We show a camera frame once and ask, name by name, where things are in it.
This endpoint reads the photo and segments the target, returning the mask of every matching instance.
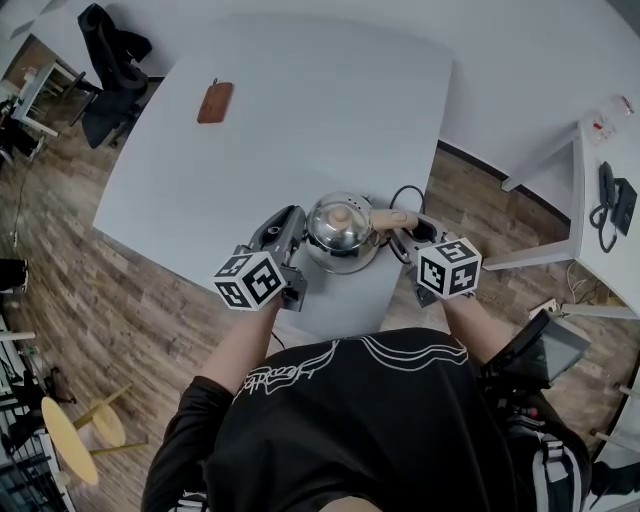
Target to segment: stainless steel kettle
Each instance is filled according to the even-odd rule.
[[[376,210],[349,192],[324,196],[307,216],[307,247],[327,272],[351,274],[366,267],[393,228],[414,229],[418,218],[403,210]]]

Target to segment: white table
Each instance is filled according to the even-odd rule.
[[[62,76],[71,80],[72,82],[76,78],[55,61],[50,64],[47,64],[38,72],[36,77],[33,79],[33,82],[29,84],[29,86],[27,87],[27,90],[25,91],[24,96],[21,95],[22,103],[18,106],[18,108],[16,108],[13,111],[13,114],[11,114],[11,117],[13,119],[20,121],[21,123],[27,124],[32,128],[35,128],[38,131],[48,133],[52,137],[57,137],[58,136],[57,131],[49,128],[48,126],[43,125],[42,123],[39,123],[32,117],[29,117],[29,111],[33,107],[33,102],[37,98],[38,94],[40,94],[40,91],[42,90],[42,88],[45,87],[47,80],[49,79],[49,77],[51,76],[51,73],[53,73],[54,70],[58,71]]]
[[[600,204],[598,169],[607,161],[614,178],[626,178],[640,192],[640,115],[635,114],[612,139],[598,147],[592,146],[578,123],[564,138],[542,151],[539,157],[514,172],[502,184],[503,190],[513,190],[534,174],[544,172],[544,164],[558,151],[573,148],[573,201],[569,238],[505,255],[487,258],[486,270],[525,267],[575,259],[609,287],[628,308],[568,305],[563,311],[615,318],[637,319],[640,315],[640,211],[636,210],[627,236],[618,234],[618,241],[609,254],[600,249],[598,230],[589,223],[589,214]],[[604,240],[608,243],[615,228],[608,222]]]
[[[426,187],[451,65],[427,40],[333,18],[219,20],[145,108],[94,226],[214,290],[235,246],[286,205],[308,212],[347,190],[387,206],[402,185]],[[199,125],[214,78],[235,84],[233,98],[224,123]],[[322,338],[377,330],[401,269],[388,249],[349,276],[322,271],[304,247],[294,264],[309,292],[282,317]]]

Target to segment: kettle knob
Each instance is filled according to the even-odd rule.
[[[329,212],[329,224],[336,231],[347,229],[353,222],[353,213],[346,206],[336,206]]]

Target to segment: black backpack strap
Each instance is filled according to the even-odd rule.
[[[541,432],[537,432],[537,436],[540,449],[535,453],[531,467],[537,512],[580,512],[582,481],[575,455],[554,436]]]

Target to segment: yellow round stool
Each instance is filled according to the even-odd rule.
[[[92,401],[90,409],[75,422],[69,419],[54,400],[49,397],[42,399],[42,416],[53,445],[69,468],[88,484],[96,485],[98,483],[98,470],[93,457],[126,452],[148,444],[144,442],[124,446],[126,442],[124,427],[116,412],[109,407],[111,402],[131,386],[132,384],[123,386],[104,400]],[[89,422],[93,422],[100,435],[114,448],[87,449],[78,430]]]

